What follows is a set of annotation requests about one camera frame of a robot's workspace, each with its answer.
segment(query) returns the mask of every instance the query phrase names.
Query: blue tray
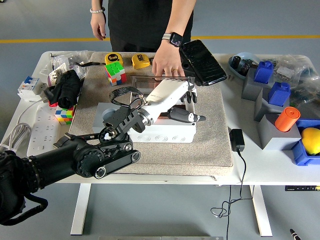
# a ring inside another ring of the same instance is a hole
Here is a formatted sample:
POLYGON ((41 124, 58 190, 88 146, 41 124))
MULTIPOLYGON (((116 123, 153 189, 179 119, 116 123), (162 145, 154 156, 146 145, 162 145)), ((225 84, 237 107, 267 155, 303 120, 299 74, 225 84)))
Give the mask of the blue tray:
MULTIPOLYGON (((305 128, 320 129, 320 119, 299 119, 296 126, 301 133, 305 128)), ((320 155, 312 156, 307 154, 302 140, 299 140, 292 148, 295 164, 298 166, 320 165, 320 155)))

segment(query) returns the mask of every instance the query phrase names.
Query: black marker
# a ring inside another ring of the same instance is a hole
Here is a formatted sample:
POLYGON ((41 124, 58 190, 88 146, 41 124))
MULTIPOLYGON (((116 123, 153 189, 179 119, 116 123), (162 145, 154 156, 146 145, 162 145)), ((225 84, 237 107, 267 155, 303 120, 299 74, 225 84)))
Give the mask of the black marker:
POLYGON ((290 229, 290 233, 291 233, 292 237, 294 238, 294 240, 301 240, 301 238, 292 229, 290 229))

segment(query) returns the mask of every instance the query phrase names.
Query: gray block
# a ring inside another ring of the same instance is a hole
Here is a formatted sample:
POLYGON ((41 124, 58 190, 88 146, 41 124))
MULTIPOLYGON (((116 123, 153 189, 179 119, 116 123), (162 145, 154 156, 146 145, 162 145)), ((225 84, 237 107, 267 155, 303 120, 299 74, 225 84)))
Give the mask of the gray block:
POLYGON ((257 125, 263 150, 291 150, 301 139, 296 124, 287 132, 279 131, 275 126, 278 116, 279 114, 266 114, 257 125))
POLYGON ((289 98, 285 101, 283 106, 277 106, 268 103, 268 94, 270 89, 263 88, 260 91, 254 104, 253 120, 260 122, 265 114, 280 114, 286 107, 289 107, 289 98))
POLYGON ((271 89, 275 83, 273 75, 271 76, 267 84, 254 81, 255 72, 256 69, 251 67, 244 79, 241 94, 242 99, 255 101, 263 88, 271 89))

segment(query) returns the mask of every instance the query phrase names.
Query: white table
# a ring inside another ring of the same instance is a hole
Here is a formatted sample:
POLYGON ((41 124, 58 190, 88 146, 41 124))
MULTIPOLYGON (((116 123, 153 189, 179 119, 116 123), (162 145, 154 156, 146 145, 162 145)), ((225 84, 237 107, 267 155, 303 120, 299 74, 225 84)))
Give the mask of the white table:
MULTIPOLYGON (((49 54, 42 54, 32 76, 38 77, 40 69, 50 60, 49 54)), ((245 148, 241 153, 246 161, 244 185, 255 186, 253 203, 258 220, 261 236, 272 236, 266 207, 264 204, 261 185, 320 185, 320 165, 297 166, 291 150, 267 151, 260 148, 260 140, 256 129, 257 122, 253 121, 253 101, 241 99, 243 80, 232 75, 228 68, 228 59, 231 54, 214 54, 230 77, 219 83, 227 124, 230 129, 242 129, 245 148)), ((257 55, 261 59, 270 55, 257 55)), ((17 119, 24 109, 31 103, 21 100, 8 126, 5 137, 17 123, 17 119)), ((32 107, 22 120, 33 125, 36 108, 32 107)), ((19 149, 17 155, 25 157, 26 149, 19 149)), ((185 185, 240 185, 244 172, 244 164, 237 153, 233 153, 234 168, 227 176, 178 176, 178 175, 143 175, 143 174, 111 174, 102 179, 82 178, 78 175, 67 177, 58 183, 81 183, 77 207, 71 234, 82 234, 82 227, 89 199, 90 184, 185 184, 185 185)))

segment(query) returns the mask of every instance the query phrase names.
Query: table leg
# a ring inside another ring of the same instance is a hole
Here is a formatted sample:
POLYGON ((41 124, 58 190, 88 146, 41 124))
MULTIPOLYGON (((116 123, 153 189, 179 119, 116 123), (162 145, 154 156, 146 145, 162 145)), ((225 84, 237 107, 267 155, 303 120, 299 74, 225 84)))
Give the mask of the table leg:
POLYGON ((76 201, 70 235, 82 235, 84 230, 91 183, 81 183, 76 201))
POLYGON ((261 237, 272 237, 267 209, 260 185, 250 185, 253 206, 261 237))

